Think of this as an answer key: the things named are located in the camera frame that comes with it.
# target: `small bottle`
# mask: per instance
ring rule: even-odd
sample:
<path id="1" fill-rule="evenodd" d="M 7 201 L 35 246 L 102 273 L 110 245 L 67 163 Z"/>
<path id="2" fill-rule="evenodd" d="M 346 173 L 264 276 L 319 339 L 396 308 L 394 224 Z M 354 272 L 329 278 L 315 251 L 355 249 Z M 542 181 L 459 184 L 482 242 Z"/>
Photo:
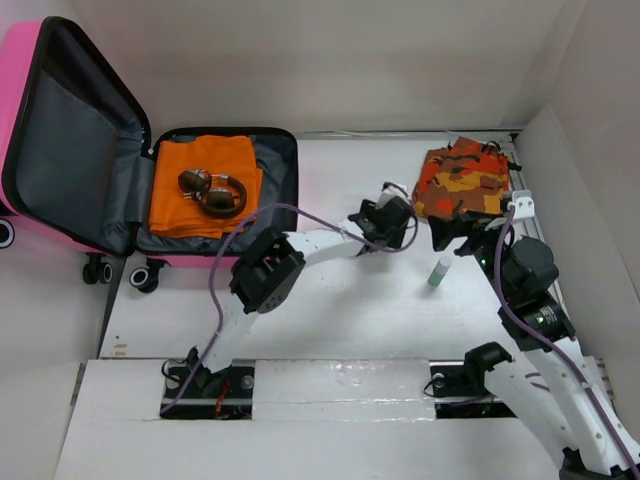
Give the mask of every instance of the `small bottle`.
<path id="1" fill-rule="evenodd" d="M 451 260 L 451 257 L 441 257 L 440 260 L 438 260 L 435 268 L 433 269 L 433 272 L 431 272 L 427 283 L 429 283 L 429 285 L 431 285 L 432 287 L 437 287 L 438 285 L 440 285 L 442 279 L 447 274 L 447 271 L 449 270 L 449 267 L 451 267 L 452 263 L 453 261 Z"/>

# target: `headphone ear cup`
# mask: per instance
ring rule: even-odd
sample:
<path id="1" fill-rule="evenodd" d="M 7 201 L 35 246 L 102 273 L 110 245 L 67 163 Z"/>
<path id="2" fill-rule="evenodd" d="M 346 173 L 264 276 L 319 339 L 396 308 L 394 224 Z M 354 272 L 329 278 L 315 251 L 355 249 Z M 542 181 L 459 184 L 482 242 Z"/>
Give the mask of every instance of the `headphone ear cup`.
<path id="1" fill-rule="evenodd" d="M 236 206 L 233 193 L 226 188 L 209 190 L 202 198 L 202 202 L 215 210 L 229 210 Z"/>
<path id="2" fill-rule="evenodd" d="M 190 193 L 195 198 L 195 194 L 209 188 L 210 180 L 199 170 L 185 170 L 178 177 L 178 186 L 184 193 Z"/>

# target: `white wall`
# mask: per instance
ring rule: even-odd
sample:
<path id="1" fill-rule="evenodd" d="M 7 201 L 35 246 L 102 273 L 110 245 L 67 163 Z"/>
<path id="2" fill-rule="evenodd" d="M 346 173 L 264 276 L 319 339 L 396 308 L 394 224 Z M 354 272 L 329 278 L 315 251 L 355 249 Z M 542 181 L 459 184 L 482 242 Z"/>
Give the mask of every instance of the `white wall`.
<path id="1" fill-rule="evenodd" d="M 584 0 L 71 2 L 158 134 L 520 123 Z"/>
<path id="2" fill-rule="evenodd" d="M 572 321 L 638 438 L 639 21 L 635 0 L 588 2 L 549 105 L 517 142 Z"/>
<path id="3" fill-rule="evenodd" d="M 0 0 L 0 36 L 14 22 L 62 15 L 66 0 Z M 84 256 L 18 231 L 0 251 L 0 476 L 52 478 L 79 363 L 95 355 L 106 288 L 82 283 Z"/>

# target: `headphones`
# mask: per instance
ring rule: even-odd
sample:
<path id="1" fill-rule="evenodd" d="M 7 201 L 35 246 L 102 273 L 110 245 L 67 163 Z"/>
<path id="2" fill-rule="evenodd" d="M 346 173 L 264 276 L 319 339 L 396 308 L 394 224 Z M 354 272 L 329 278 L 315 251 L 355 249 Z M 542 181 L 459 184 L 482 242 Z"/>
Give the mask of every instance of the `headphones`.
<path id="1" fill-rule="evenodd" d="M 214 178 L 236 190 L 240 197 L 234 196 L 229 188 L 213 187 Z M 231 175 L 210 175 L 206 170 L 189 169 L 180 174 L 178 185 L 185 198 L 198 202 L 200 209 L 213 218 L 233 218 L 247 206 L 247 189 Z"/>

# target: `suitcase wheel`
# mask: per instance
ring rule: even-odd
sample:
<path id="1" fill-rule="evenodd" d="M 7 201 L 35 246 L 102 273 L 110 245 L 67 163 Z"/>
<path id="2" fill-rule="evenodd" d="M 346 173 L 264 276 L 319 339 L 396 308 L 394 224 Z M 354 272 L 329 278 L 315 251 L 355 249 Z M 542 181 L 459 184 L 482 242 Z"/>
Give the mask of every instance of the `suitcase wheel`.
<path id="1" fill-rule="evenodd" d="M 15 238 L 16 231 L 13 229 L 11 222 L 0 218 L 0 249 L 10 247 Z"/>
<path id="2" fill-rule="evenodd" d="M 82 269 L 82 279 L 87 285 L 111 283 L 113 279 L 113 267 L 108 262 L 103 262 L 102 254 L 89 253 L 89 261 Z"/>
<path id="3" fill-rule="evenodd" d="M 136 268 L 129 276 L 129 283 L 133 288 L 137 288 L 140 293 L 152 293 L 158 288 L 158 274 L 164 266 L 164 262 L 158 260 L 147 260 L 146 267 Z"/>
<path id="4" fill-rule="evenodd" d="M 98 281 L 105 285 L 111 283 L 113 278 L 113 267 L 110 263 L 101 263 L 98 269 Z"/>

